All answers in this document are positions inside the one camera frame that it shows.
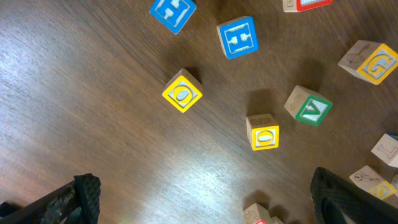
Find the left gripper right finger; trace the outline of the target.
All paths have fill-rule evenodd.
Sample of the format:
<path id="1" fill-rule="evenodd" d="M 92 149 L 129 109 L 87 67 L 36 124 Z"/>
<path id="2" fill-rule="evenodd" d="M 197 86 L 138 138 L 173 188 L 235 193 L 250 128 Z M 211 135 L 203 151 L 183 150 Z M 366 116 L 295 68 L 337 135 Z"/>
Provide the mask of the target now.
<path id="1" fill-rule="evenodd" d="M 397 223 L 397 209 L 326 168 L 317 167 L 310 192 L 318 223 Z"/>

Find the yellow C block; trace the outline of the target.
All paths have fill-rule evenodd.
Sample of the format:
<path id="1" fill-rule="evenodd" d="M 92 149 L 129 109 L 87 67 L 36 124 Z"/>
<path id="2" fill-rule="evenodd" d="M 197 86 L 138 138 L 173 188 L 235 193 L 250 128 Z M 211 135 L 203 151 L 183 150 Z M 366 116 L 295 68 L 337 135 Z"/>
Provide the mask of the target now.
<path id="1" fill-rule="evenodd" d="M 271 224 L 284 224 L 278 217 L 271 218 Z"/>

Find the red I block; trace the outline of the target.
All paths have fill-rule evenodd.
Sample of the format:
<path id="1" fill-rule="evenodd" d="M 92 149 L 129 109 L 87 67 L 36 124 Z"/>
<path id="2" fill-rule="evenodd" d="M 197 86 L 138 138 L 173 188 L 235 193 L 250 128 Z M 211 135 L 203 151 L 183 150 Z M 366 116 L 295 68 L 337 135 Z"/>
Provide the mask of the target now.
<path id="1" fill-rule="evenodd" d="M 270 224 L 269 212 L 258 203 L 254 203 L 243 211 L 245 224 Z"/>

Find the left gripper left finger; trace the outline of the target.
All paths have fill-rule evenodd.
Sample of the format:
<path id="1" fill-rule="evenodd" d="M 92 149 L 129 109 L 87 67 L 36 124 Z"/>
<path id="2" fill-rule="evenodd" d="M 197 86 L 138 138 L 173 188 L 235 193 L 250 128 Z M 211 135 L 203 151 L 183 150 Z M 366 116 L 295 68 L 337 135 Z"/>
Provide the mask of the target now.
<path id="1" fill-rule="evenodd" d="M 93 174 L 74 180 L 26 207 L 4 202 L 1 223 L 97 224 L 100 214 L 101 181 Z"/>

